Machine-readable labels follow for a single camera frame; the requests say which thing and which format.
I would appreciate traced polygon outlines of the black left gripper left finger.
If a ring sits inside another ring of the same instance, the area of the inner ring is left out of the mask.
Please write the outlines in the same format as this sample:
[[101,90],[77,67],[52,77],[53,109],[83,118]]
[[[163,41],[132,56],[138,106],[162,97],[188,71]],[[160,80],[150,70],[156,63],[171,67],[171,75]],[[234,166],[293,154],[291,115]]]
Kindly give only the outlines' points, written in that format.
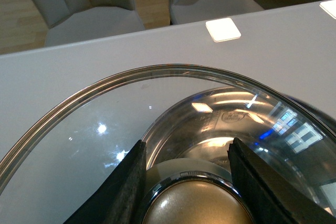
[[146,145],[139,140],[65,223],[130,223],[144,192]]

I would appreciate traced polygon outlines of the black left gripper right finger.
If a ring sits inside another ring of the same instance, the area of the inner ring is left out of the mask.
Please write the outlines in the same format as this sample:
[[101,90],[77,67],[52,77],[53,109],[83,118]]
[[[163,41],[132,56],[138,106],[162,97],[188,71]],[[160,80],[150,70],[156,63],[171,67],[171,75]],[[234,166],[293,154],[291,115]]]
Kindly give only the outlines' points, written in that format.
[[257,223],[335,223],[240,139],[228,149],[232,181]]

